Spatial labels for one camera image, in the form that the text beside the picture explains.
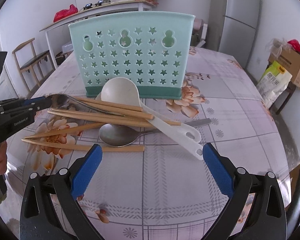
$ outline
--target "human hand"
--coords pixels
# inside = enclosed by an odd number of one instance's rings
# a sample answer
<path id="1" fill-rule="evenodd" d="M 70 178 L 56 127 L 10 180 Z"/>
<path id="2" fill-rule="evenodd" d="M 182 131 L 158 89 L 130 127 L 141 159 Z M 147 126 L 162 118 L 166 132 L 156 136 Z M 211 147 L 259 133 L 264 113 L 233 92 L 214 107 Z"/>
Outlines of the human hand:
<path id="1" fill-rule="evenodd" d="M 0 145 L 0 175 L 7 171 L 7 142 L 4 141 Z"/>

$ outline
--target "door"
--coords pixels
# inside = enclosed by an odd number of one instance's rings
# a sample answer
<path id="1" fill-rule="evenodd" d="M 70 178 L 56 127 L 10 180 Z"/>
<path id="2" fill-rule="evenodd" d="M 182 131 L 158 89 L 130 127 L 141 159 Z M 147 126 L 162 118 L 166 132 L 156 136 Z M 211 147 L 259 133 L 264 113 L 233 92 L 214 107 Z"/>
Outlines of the door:
<path id="1" fill-rule="evenodd" d="M 11 84 L 5 66 L 3 66 L 3 70 L 0 76 L 0 100 L 16 97 L 17 94 Z"/>
<path id="2" fill-rule="evenodd" d="M 226 16 L 257 28 L 260 0 L 227 0 Z"/>
<path id="3" fill-rule="evenodd" d="M 252 49 L 256 30 L 234 19 L 225 17 L 225 25 L 219 46 L 219 52 L 234 56 L 245 68 Z"/>

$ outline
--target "gourd-shaped hole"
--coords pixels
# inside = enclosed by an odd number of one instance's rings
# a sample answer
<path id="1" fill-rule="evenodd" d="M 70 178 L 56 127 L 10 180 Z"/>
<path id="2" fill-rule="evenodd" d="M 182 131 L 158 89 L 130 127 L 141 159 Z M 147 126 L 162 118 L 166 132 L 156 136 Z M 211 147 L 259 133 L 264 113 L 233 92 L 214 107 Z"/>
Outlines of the gourd-shaped hole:
<path id="1" fill-rule="evenodd" d="M 166 48 L 171 48 L 174 45 L 173 32 L 167 30 L 165 34 L 166 36 L 162 39 L 162 45 Z"/>
<path id="2" fill-rule="evenodd" d="M 90 41 L 89 36 L 85 36 L 83 39 L 83 48 L 85 51 L 92 51 L 93 50 L 93 43 Z"/>
<path id="3" fill-rule="evenodd" d="M 121 38 L 119 40 L 119 43 L 124 48 L 129 47 L 131 45 L 131 38 L 129 37 L 129 33 L 127 30 L 123 30 L 121 32 Z"/>

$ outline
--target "green plastic basket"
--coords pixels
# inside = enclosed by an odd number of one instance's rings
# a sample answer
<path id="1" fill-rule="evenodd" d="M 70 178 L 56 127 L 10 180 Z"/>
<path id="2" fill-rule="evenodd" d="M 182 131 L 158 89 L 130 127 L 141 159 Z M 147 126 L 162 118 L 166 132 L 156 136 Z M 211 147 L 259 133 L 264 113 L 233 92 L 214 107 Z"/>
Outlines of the green plastic basket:
<path id="1" fill-rule="evenodd" d="M 126 77 L 141 98 L 180 99 L 195 16 L 123 12 L 69 25 L 87 97 Z"/>

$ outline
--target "wooden chopstick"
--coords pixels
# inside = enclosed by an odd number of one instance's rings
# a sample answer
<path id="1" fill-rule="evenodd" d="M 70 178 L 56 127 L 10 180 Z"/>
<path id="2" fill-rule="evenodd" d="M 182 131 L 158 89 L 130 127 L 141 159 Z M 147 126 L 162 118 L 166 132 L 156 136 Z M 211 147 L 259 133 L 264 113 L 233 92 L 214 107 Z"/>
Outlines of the wooden chopstick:
<path id="1" fill-rule="evenodd" d="M 80 126 L 76 126 L 76 127 L 72 127 L 72 128 L 62 129 L 62 130 L 38 133 L 38 134 L 26 136 L 25 139 L 35 139 L 35 138 L 42 138 L 42 137 L 58 135 L 58 134 L 63 134 L 63 133 L 79 132 L 79 131 L 83 131 L 83 130 L 98 128 L 98 127 L 101 127 L 102 125 L 104 125 L 104 123 L 101 123 L 101 122 L 89 123 L 89 124 L 80 125 Z"/>
<path id="2" fill-rule="evenodd" d="M 83 114 L 83 115 L 98 116 L 98 117 L 105 117 L 105 118 L 115 118 L 120 120 L 133 120 L 133 121 L 142 121 L 142 122 L 145 121 L 145 119 L 138 118 L 138 117 L 131 117 L 131 116 L 109 115 L 109 114 L 102 114 L 102 113 L 88 113 L 88 112 L 80 112 L 80 111 L 58 109 L 58 108 L 52 108 L 51 110 L 57 112 L 63 112 L 63 113 Z M 176 125 L 176 126 L 181 125 L 181 122 L 175 122 L 175 121 L 165 121 L 165 122 L 170 125 Z"/>
<path id="3" fill-rule="evenodd" d="M 65 112 L 59 112 L 55 110 L 48 110 L 48 113 L 69 117 L 69 118 L 80 119 L 80 120 L 93 121 L 93 122 L 112 123 L 112 124 L 120 124 L 120 125 L 135 126 L 135 127 L 150 127 L 150 128 L 153 127 L 152 124 L 150 124 L 147 121 L 121 120 L 117 118 L 112 118 L 113 115 L 109 115 L 108 117 L 99 117 L 99 116 L 90 116 L 85 114 L 65 113 Z"/>
<path id="4" fill-rule="evenodd" d="M 37 140 L 22 139 L 23 142 L 31 143 L 35 145 L 41 145 L 46 147 L 58 148 L 58 149 L 68 149 L 76 151 L 89 151 L 92 145 L 80 145 L 80 144 L 63 144 L 63 143 L 50 143 Z M 145 150 L 144 145 L 129 145 L 124 147 L 110 147 L 103 146 L 103 152 L 143 152 Z"/>
<path id="5" fill-rule="evenodd" d="M 93 106 L 97 109 L 112 112 L 112 113 L 123 114 L 123 115 L 133 116 L 133 117 L 139 117 L 139 118 L 143 118 L 143 119 L 147 119 L 147 120 L 153 119 L 153 115 L 148 114 L 148 113 L 132 111 L 132 110 L 117 108 L 117 107 L 113 107 L 113 106 L 103 106 L 103 105 L 89 103 L 89 102 L 85 102 L 85 104 L 87 104 L 88 106 Z"/>
<path id="6" fill-rule="evenodd" d="M 117 107 L 117 108 L 122 108 L 122 109 L 137 111 L 137 112 L 143 112 L 143 108 L 141 106 L 130 106 L 130 105 L 117 104 L 117 103 L 89 99 L 89 98 L 82 98 L 82 97 L 76 97 L 76 99 L 78 99 L 79 101 L 103 105 L 103 106 L 113 106 L 113 107 Z"/>

